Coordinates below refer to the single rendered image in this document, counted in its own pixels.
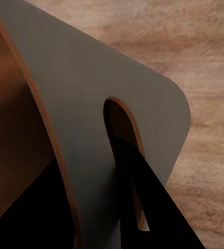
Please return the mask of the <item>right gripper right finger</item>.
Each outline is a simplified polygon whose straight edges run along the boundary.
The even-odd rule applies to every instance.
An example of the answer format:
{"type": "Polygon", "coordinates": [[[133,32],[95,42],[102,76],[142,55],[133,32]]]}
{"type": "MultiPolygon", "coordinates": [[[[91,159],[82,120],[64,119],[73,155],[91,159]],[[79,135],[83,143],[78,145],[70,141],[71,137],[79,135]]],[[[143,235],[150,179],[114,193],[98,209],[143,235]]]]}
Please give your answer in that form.
{"type": "Polygon", "coordinates": [[[117,140],[121,249],[205,249],[138,148],[117,140]],[[130,174],[150,231],[138,229],[130,174]]]}

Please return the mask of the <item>trash can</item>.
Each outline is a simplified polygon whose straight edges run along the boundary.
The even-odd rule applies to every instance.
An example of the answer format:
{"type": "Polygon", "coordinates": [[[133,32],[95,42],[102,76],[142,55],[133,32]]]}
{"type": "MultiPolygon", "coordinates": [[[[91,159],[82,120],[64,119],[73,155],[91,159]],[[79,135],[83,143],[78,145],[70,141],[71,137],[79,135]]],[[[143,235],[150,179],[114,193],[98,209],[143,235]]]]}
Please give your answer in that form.
{"type": "Polygon", "coordinates": [[[171,79],[25,0],[0,0],[0,217],[57,158],[73,249],[121,249],[117,140],[165,187],[190,122],[171,79]]]}

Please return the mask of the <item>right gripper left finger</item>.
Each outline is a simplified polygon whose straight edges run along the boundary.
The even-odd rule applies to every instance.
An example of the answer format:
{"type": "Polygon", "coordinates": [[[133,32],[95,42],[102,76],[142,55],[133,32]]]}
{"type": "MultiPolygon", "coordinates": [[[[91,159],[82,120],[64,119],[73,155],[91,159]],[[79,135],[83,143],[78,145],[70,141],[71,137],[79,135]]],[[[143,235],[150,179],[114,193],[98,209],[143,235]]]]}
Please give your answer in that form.
{"type": "Polygon", "coordinates": [[[55,158],[0,217],[0,249],[73,249],[72,220],[55,158]]]}

